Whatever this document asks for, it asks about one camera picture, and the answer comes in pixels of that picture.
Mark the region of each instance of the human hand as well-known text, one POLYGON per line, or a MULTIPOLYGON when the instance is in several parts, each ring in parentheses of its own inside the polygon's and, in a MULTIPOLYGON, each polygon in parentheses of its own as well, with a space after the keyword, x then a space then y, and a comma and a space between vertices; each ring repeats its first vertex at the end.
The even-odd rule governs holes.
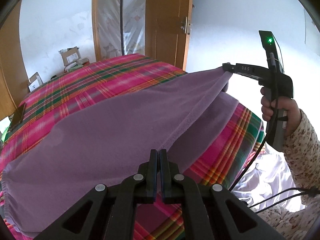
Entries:
MULTIPOLYGON (((265 97, 264 88, 261 89, 261 94, 263 95, 261 99, 262 104, 262 118, 263 120, 269 122, 273 115, 273 110, 270 107, 276 107, 276 101, 270 103, 270 101, 265 97)), ((287 97, 279 97, 278 99, 278 109, 287 110, 288 122, 285 129, 284 136, 290 136, 301 123, 301 112, 295 100, 287 97)))

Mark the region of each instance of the smartphone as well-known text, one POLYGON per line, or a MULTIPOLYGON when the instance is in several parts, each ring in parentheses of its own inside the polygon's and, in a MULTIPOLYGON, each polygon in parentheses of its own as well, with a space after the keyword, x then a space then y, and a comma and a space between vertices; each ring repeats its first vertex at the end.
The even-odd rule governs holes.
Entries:
POLYGON ((8 131, 11 132, 22 122, 25 109, 26 109, 26 103, 23 103, 21 106, 19 106, 16 109, 16 111, 13 113, 13 118, 8 131))

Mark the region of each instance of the white wall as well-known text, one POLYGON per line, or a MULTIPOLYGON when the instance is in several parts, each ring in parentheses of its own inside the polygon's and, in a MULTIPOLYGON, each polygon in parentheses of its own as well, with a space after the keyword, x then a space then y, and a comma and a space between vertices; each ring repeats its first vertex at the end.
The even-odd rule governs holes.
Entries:
POLYGON ((59 50, 78 46, 81 57, 95 62, 92 0, 22 0, 20 43, 28 77, 44 82, 63 72, 59 50))
MULTIPOLYGON (((298 0, 194 0, 187 72, 230 62, 268 67, 258 30, 272 31, 282 51, 295 99, 320 134, 320 58, 305 46, 304 8, 298 0)), ((232 96, 262 117, 257 81, 234 74, 232 96)))

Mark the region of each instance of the bed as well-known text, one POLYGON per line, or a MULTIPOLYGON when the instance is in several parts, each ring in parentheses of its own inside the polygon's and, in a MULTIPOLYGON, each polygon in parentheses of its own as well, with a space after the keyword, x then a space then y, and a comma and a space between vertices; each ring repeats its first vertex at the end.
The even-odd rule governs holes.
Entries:
MULTIPOLYGON (((30 93, 23 122, 11 133, 0 155, 0 172, 21 155, 28 154, 66 116, 111 97, 147 89, 186 73, 172 65, 132 54, 96 62, 57 77, 30 93)), ((240 103, 224 130, 184 174, 196 182, 230 187, 249 162, 263 138, 262 121, 240 103), (219 153, 217 159, 211 158, 219 153)), ((3 194, 0 193, 3 206, 3 194)), ((7 223, 16 239, 30 239, 7 223)), ((163 205, 139 206, 134 239, 179 239, 184 234, 181 209, 163 205), (158 219, 152 225, 145 209, 158 219)))

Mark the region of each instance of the purple cloth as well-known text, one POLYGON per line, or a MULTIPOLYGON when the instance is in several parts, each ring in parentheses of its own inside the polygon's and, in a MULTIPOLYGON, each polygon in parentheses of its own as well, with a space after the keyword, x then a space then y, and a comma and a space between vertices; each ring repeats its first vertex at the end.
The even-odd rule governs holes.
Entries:
POLYGON ((166 148, 183 172, 215 140, 238 101, 222 68, 101 101, 58 122, 3 171, 5 218, 35 237, 95 185, 120 183, 166 148))

